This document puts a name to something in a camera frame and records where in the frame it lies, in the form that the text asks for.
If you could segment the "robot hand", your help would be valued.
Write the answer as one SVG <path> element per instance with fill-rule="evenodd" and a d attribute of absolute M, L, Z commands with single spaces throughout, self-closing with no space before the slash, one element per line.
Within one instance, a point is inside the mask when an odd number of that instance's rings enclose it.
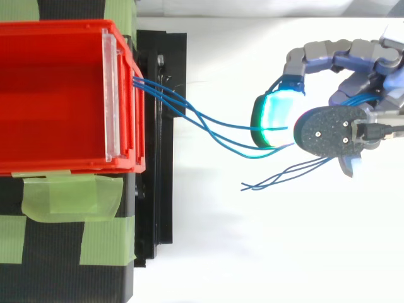
<path fill-rule="evenodd" d="M 310 109 L 305 77 L 351 71 L 328 104 Z M 310 42 L 291 50 L 283 73 L 254 102 L 250 132 L 259 148 L 295 143 L 323 160 L 337 159 L 353 176 L 353 162 L 382 140 L 403 136 L 403 25 L 377 40 Z"/>

